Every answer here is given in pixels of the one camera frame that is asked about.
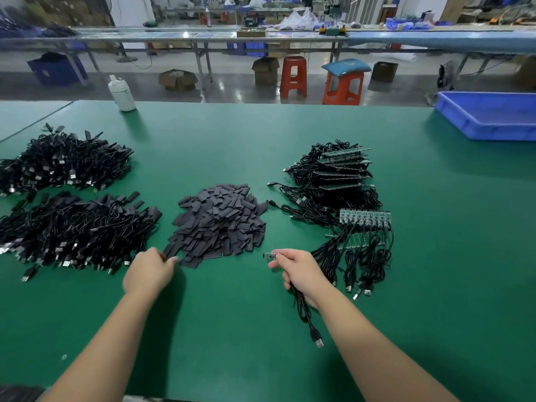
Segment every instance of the blue plastic tray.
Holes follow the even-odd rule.
[[[435,108],[469,139],[536,141],[536,93],[440,92]]]

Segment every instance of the usb cable bundle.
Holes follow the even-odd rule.
[[[352,291],[354,285],[358,286],[353,300],[363,288],[365,294],[370,295],[374,284],[385,279],[394,242],[391,215],[380,211],[382,202],[376,188],[367,183],[372,178],[368,170],[371,161],[366,159],[368,150],[339,140],[317,143],[299,162],[283,169],[296,187],[268,183],[268,186],[279,186],[281,193],[297,207],[278,206],[273,200],[268,201],[270,205],[289,213],[293,220],[329,228],[326,236],[330,240],[311,254],[334,286],[337,286],[338,270],[344,273],[347,292]],[[339,267],[343,255],[345,270]],[[305,304],[303,294],[293,286],[291,289],[298,305]],[[301,309],[298,314],[311,326],[310,319],[303,318]]]
[[[85,201],[64,191],[24,209],[26,200],[0,219],[0,253],[14,252],[34,263],[23,276],[33,277],[42,265],[74,269],[92,266],[114,274],[130,265],[132,256],[146,248],[162,213],[156,207],[140,209],[139,195],[104,195]]]
[[[0,196],[64,184],[97,192],[130,171],[132,149],[99,139],[102,133],[92,137],[85,131],[85,140],[79,140],[63,129],[46,124],[46,133],[32,139],[17,158],[0,161]]]

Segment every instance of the plastic bag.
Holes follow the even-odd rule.
[[[251,8],[263,8],[264,7],[264,3],[265,1],[264,0],[251,0],[249,2],[249,6]]]
[[[309,8],[306,8],[303,15],[300,15],[297,11],[292,11],[291,15],[285,17],[281,24],[276,25],[277,29],[309,29],[312,30],[315,25],[319,25],[318,19],[311,12]]]

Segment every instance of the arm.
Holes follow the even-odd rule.
[[[273,252],[278,255],[269,267],[281,266],[285,289],[290,289],[292,281],[318,309],[367,402],[457,401],[325,279],[310,253],[290,249]]]
[[[177,258],[156,248],[136,255],[123,280],[125,295],[95,337],[56,381],[43,402],[118,402],[123,399],[143,327]]]

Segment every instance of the green workbench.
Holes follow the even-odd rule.
[[[0,101],[0,142],[36,124],[71,104],[72,101]]]
[[[462,401],[533,399],[536,144],[469,141],[428,108],[137,105],[121,114],[113,102],[78,101],[46,121],[79,135],[104,131],[135,150],[132,172],[106,191],[138,190],[146,205],[158,206],[164,216],[150,245],[160,249],[185,195],[248,183],[259,200],[281,205],[286,198],[266,183],[290,183],[281,170],[312,144],[341,139],[372,148],[370,170],[392,211],[396,242],[385,282],[358,307]],[[14,157],[41,127],[0,143],[0,157]],[[19,199],[0,199],[0,215]],[[203,402],[358,398],[318,314],[320,350],[280,273],[261,257],[274,248],[316,249],[324,230],[277,209],[262,219],[260,249],[176,274],[149,317],[130,394]],[[45,267],[22,284],[27,266],[11,254],[0,260],[0,383],[51,385],[122,296],[125,270]]]

